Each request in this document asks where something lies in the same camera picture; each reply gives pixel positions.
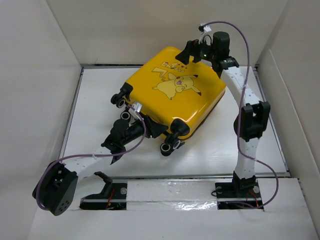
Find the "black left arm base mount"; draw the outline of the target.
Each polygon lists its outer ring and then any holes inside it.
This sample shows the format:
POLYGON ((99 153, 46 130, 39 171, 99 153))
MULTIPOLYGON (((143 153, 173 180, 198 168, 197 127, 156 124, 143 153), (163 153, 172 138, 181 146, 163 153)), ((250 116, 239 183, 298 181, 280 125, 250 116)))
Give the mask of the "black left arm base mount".
POLYGON ((99 193, 90 194, 80 200, 81 210, 107 210, 122 211, 127 209, 127 182, 113 182, 113 180, 101 171, 94 173, 101 178, 104 186, 99 193))

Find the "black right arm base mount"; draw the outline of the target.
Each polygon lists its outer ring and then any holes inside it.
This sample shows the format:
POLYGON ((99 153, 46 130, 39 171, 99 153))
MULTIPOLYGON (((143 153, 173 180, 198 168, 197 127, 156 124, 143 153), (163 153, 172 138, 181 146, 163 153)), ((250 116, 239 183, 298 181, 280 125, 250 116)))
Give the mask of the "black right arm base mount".
POLYGON ((231 182, 216 182, 211 195, 216 198, 219 210, 264 209, 255 176, 240 179, 233 173, 231 182))

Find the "yellow hard-shell suitcase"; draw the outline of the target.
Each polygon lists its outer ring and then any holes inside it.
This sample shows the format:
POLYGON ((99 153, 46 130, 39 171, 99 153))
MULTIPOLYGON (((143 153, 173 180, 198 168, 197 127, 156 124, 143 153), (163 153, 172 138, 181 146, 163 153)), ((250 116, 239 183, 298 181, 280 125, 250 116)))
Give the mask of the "yellow hard-shell suitcase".
POLYGON ((226 91, 226 84, 206 64, 185 65, 176 60, 181 51, 167 46, 130 76, 111 97, 120 117, 130 120, 128 104, 142 104, 140 115, 151 117, 168 129, 160 136, 163 156, 185 144, 204 123, 226 91))

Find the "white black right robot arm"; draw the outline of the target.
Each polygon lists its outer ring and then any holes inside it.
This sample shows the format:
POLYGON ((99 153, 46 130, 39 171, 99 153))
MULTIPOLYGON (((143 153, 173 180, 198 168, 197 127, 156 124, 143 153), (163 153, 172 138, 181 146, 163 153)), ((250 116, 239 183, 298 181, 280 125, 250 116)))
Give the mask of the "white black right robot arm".
POLYGON ((248 76, 242 75, 237 60, 230 56, 230 36, 218 31, 211 44, 204 39, 189 40, 175 57, 184 65, 190 58, 193 63, 205 60, 228 87, 238 105, 238 115, 233 128, 237 136, 238 157, 232 181, 218 183, 216 195, 223 198, 244 198, 256 185, 255 161, 257 147, 266 130, 271 106, 260 100, 247 85, 248 76))

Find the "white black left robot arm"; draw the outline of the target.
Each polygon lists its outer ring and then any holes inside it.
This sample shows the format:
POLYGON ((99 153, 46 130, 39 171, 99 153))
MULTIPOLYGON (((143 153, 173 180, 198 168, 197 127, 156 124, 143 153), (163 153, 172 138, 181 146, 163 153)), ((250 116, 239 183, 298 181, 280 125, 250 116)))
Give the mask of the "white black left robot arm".
POLYGON ((50 162, 36 184, 32 197, 40 209, 59 216, 73 202, 78 181, 96 175, 104 181, 95 184, 95 194, 103 199, 110 198, 114 195, 113 183, 102 172, 103 165, 114 164, 122 156, 140 148, 145 139, 159 137, 167 130, 167 125, 157 123, 146 115, 138 115, 133 123, 118 119, 95 151, 68 155, 50 162))

